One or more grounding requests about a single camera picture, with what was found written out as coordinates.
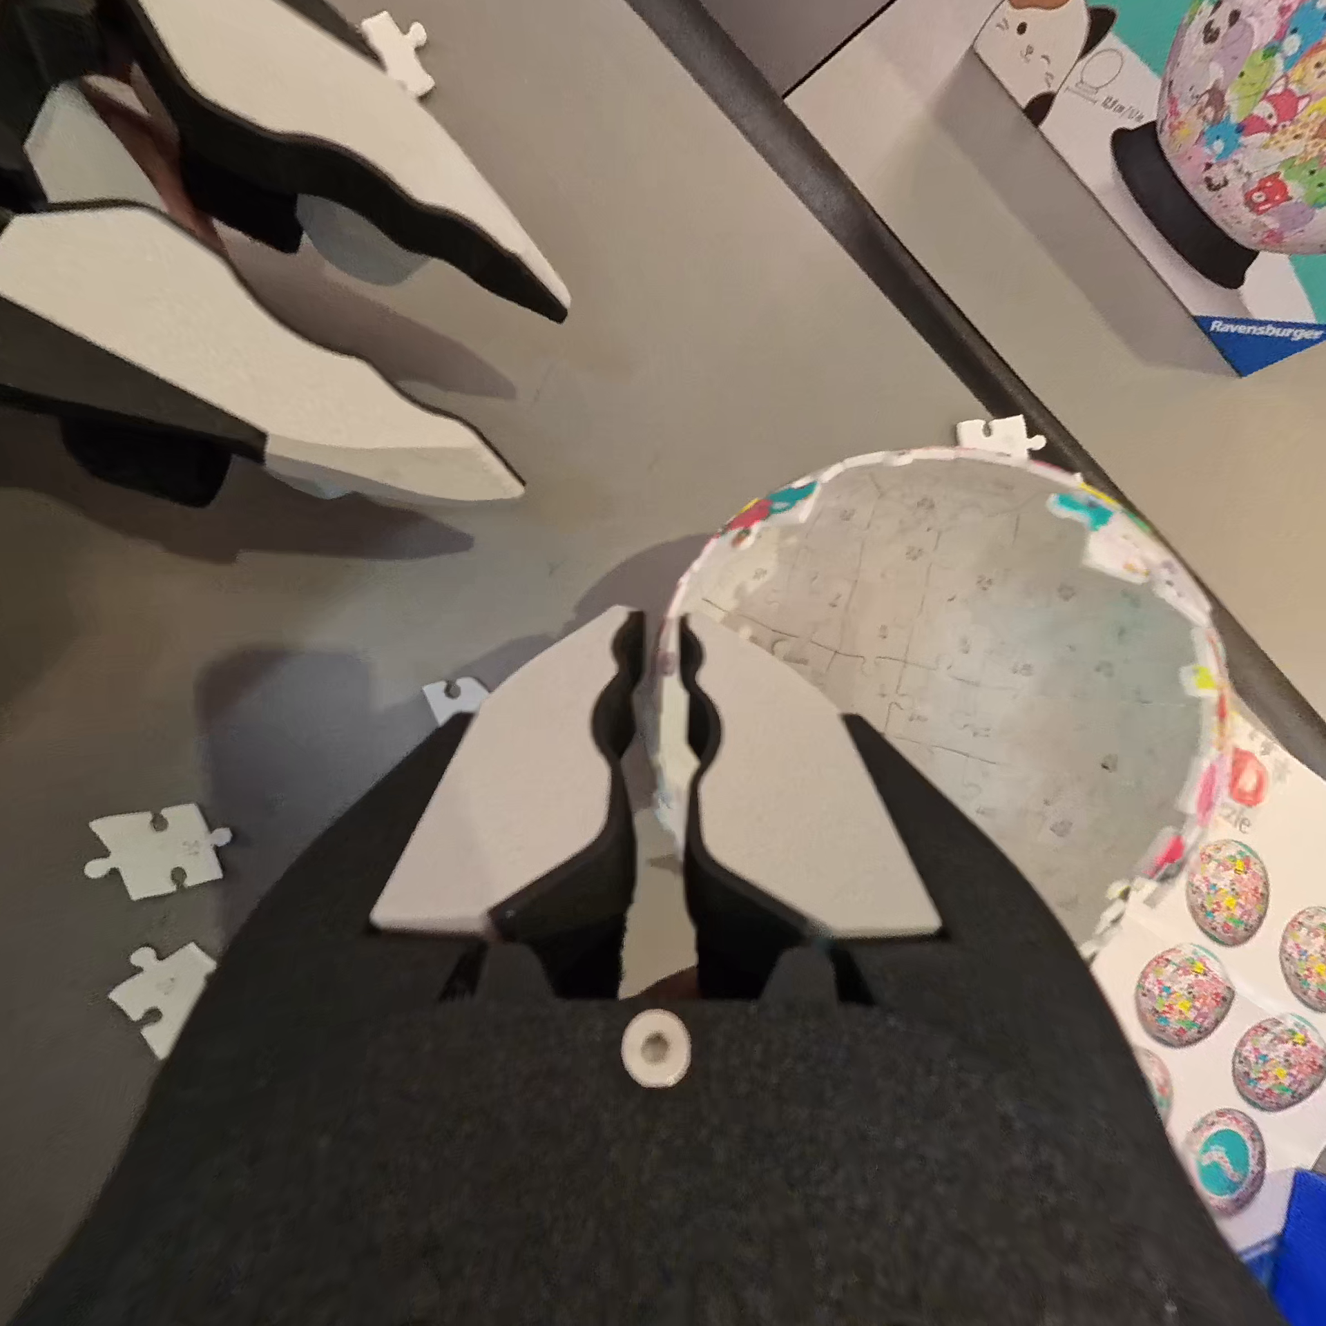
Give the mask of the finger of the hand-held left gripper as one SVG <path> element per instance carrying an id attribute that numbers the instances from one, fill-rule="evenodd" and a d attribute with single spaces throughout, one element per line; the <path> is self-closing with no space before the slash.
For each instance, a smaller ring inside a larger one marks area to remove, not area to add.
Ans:
<path id="1" fill-rule="evenodd" d="M 411 259 L 563 323 L 569 291 L 426 108 L 288 4 L 115 4 L 190 163 L 280 203 L 318 199 Z"/>
<path id="2" fill-rule="evenodd" d="M 250 450 L 307 493 L 501 504 L 525 485 L 471 425 L 413 403 L 361 359 L 293 334 L 228 263 L 140 204 L 2 220 L 2 299 L 187 398 L 170 420 Z"/>

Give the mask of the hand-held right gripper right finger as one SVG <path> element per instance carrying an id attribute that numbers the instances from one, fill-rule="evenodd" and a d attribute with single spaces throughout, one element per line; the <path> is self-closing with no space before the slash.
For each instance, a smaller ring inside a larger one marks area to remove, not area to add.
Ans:
<path id="1" fill-rule="evenodd" d="M 845 719 L 737 632 L 684 616 L 684 902 L 702 997 L 757 997 L 787 951 L 928 940 L 939 911 Z"/>

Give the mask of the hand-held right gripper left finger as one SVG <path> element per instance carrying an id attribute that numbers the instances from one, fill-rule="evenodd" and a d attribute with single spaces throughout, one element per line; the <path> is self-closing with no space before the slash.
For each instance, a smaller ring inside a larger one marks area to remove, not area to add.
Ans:
<path id="1" fill-rule="evenodd" d="M 607 608 L 468 717 L 369 921 L 386 935 L 525 946 L 561 997 L 617 997 L 635 891 L 621 763 L 642 611 Z"/>

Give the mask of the colourful puzzle ball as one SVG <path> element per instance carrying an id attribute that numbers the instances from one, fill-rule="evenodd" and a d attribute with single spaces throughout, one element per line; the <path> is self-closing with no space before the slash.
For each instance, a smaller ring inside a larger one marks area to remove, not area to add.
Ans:
<path id="1" fill-rule="evenodd" d="M 850 458 L 749 503 L 678 580 L 647 738 L 680 848 L 678 621 L 705 616 L 866 720 L 1085 951 L 1166 885 L 1227 782 L 1232 689 L 1201 589 L 1131 512 L 1029 458 Z"/>

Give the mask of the puzzle instruction leaflet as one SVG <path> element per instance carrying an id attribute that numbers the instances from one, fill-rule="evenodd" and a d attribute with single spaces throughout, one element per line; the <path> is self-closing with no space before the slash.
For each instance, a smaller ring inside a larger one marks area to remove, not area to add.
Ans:
<path id="1" fill-rule="evenodd" d="M 1084 943 L 1186 1178 L 1250 1263 L 1322 1153 L 1322 780 L 1234 719 L 1227 788 L 1164 885 Z"/>

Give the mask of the teal puzzle box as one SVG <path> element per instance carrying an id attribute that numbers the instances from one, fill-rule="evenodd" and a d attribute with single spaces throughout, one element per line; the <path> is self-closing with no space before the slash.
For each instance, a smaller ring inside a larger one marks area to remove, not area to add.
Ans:
<path id="1" fill-rule="evenodd" d="M 997 4 L 972 56 L 1237 376 L 1324 338 L 1324 4 Z"/>

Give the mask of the blue plastic bin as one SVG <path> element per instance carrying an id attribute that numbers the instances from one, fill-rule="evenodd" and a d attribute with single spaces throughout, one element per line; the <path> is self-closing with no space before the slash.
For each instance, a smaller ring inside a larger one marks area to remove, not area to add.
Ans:
<path id="1" fill-rule="evenodd" d="M 1324 1325 L 1324 1175 L 1298 1172 L 1272 1260 L 1269 1293 L 1289 1325 Z"/>

